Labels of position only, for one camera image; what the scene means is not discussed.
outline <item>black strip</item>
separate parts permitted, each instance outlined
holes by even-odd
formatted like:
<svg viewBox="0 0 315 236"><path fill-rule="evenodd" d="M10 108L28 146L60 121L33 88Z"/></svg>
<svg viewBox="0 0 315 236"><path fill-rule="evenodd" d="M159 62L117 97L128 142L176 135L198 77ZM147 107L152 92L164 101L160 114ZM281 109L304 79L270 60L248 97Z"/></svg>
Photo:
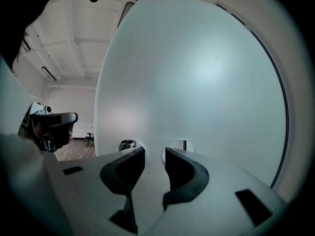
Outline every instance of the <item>black strip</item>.
<svg viewBox="0 0 315 236"><path fill-rule="evenodd" d="M260 43L260 45L262 46L262 48L265 50L266 54L268 55L268 58L270 59L275 71L276 71L276 74L277 74L277 77L279 79L279 83L280 83L280 86L281 86L281 90L282 90L282 94L283 94L283 99L284 99L284 107L285 107L285 140L284 140L284 147L283 147L283 153L282 153L282 158L281 158L281 161L280 161L280 165L279 165L279 168L278 168L278 171L276 173L276 176L274 178L274 180L272 181L272 184L270 186L270 188L273 188L275 186L275 183L278 179L278 176L280 174L280 171L281 171L281 168L282 168L282 165L284 163L284 158L285 158L285 153L286 153L286 148L287 148L287 142L288 142L288 138L289 138L289 108L288 108L288 104L287 104L287 98L286 98L286 94L285 94L285 90L284 90L284 84L282 82L282 79L281 79L281 76L280 76L280 73L277 69L277 66L274 62L274 60L272 59L270 53L268 52L267 48L264 46L264 44L261 42L261 40L258 38L258 36L251 30L251 33L252 35L257 39L257 41Z"/></svg>
<svg viewBox="0 0 315 236"><path fill-rule="evenodd" d="M234 18L236 18L242 25L245 25L245 23L240 20L237 16L235 16L233 13L230 13Z"/></svg>
<svg viewBox="0 0 315 236"><path fill-rule="evenodd" d="M247 214L251 217L255 226L271 217L272 213L264 206L264 204L250 190L235 192L235 195L242 203Z"/></svg>
<svg viewBox="0 0 315 236"><path fill-rule="evenodd" d="M222 7L222 6L219 5L219 4L216 4L216 6L217 6L217 7L220 7L220 8L223 9L223 10L226 10L224 7Z"/></svg>
<svg viewBox="0 0 315 236"><path fill-rule="evenodd" d="M192 201L209 182L205 167L169 147L165 148L165 170L169 176L171 191L163 196L164 210L168 205Z"/></svg>
<svg viewBox="0 0 315 236"><path fill-rule="evenodd" d="M42 70L45 69L45 70L49 73L49 75L50 75L55 81L57 81L57 79L50 73L50 71L49 71L45 66L43 66L41 69L42 69Z"/></svg>
<svg viewBox="0 0 315 236"><path fill-rule="evenodd" d="M31 48L24 38L22 39L22 41L26 45L27 49L24 46L23 46L23 48L28 53L31 50Z"/></svg>
<svg viewBox="0 0 315 236"><path fill-rule="evenodd" d="M80 167L80 166L75 166L75 167L72 167L72 168L68 168L68 169L65 169L63 170L63 173L65 175L70 175L72 173L76 173L78 171L82 171L83 169Z"/></svg>

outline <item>white ceiling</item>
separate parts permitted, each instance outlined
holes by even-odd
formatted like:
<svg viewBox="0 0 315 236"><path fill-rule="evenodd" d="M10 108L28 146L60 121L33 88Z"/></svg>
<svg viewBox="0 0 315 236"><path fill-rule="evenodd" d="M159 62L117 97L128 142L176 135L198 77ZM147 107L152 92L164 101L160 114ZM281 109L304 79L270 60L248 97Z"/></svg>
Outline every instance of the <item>white ceiling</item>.
<svg viewBox="0 0 315 236"><path fill-rule="evenodd" d="M127 2L136 0L50 0L27 29L31 51L21 48L45 78L45 66L58 80L48 84L96 87L100 68Z"/></svg>

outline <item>black slot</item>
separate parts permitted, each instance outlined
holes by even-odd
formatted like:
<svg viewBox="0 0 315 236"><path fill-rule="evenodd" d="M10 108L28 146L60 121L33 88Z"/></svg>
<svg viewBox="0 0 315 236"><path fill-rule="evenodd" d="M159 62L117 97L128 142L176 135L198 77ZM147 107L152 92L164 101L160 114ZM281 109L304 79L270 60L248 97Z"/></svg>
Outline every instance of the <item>black slot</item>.
<svg viewBox="0 0 315 236"><path fill-rule="evenodd" d="M76 173L78 171L82 171L83 169L80 167L80 166L75 166L75 167L72 167L72 168L68 168L68 169L65 169L63 170L63 173L65 175L70 175L72 173Z"/></svg>
<svg viewBox="0 0 315 236"><path fill-rule="evenodd" d="M224 7L222 7L221 5L217 4L217 7L220 7L223 10L226 10Z"/></svg>
<svg viewBox="0 0 315 236"><path fill-rule="evenodd" d="M30 48L30 46L29 46L29 44L26 42L26 40L23 38L22 39L22 46L23 46L23 48L24 48L24 50L28 53L29 51L31 51L31 48Z"/></svg>
<svg viewBox="0 0 315 236"><path fill-rule="evenodd" d="M231 13L231 15L232 15L234 18L236 18L242 25L245 25L245 23L244 23L242 20L240 20L237 16L235 16L233 13Z"/></svg>
<svg viewBox="0 0 315 236"><path fill-rule="evenodd" d="M242 203L249 217L255 226L271 217L272 213L264 206L264 204L250 190L235 192L236 197Z"/></svg>
<svg viewBox="0 0 315 236"><path fill-rule="evenodd" d="M122 22L122 20L124 19L124 17L127 15L127 13L130 11L130 9L134 6L134 3L133 2L127 2L125 7L124 7L124 10L122 12L122 16L120 17L120 20L119 20L119 23L118 23L118 26L117 28L119 27L120 23Z"/></svg>

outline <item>wooden floor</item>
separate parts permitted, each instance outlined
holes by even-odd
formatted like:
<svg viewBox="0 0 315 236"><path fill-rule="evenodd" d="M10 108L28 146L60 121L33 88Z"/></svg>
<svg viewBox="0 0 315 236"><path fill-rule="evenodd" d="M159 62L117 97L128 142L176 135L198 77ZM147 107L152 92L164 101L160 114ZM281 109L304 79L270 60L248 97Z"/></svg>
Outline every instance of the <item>wooden floor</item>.
<svg viewBox="0 0 315 236"><path fill-rule="evenodd" d="M78 160L95 156L94 144L87 140L73 140L55 152L58 161Z"/></svg>

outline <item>white wall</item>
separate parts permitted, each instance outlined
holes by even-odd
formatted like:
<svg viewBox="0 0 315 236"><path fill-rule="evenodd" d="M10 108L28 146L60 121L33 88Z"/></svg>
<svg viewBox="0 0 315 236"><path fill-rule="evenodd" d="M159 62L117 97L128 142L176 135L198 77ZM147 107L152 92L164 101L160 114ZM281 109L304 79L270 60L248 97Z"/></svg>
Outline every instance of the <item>white wall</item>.
<svg viewBox="0 0 315 236"><path fill-rule="evenodd" d="M40 75L38 70L24 57L14 61L13 71L15 77L31 94L33 101L42 104L47 79Z"/></svg>
<svg viewBox="0 0 315 236"><path fill-rule="evenodd" d="M53 113L75 112L79 120L73 127L73 137L86 137L93 133L95 90L79 88L50 88L45 104Z"/></svg>

